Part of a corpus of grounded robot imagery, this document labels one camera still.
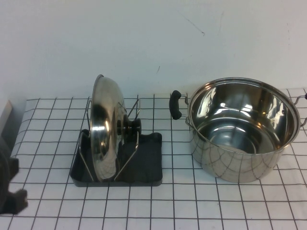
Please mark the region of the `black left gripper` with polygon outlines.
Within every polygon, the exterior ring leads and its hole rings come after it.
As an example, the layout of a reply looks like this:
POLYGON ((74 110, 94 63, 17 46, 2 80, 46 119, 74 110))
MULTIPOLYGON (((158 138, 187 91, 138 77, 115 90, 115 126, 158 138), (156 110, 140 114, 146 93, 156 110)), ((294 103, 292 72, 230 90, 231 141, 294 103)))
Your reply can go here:
POLYGON ((9 214, 18 214, 28 207, 27 191, 20 189, 10 192, 10 178, 19 172, 19 159, 10 158, 3 141, 0 140, 0 214, 4 214, 7 204, 9 214))

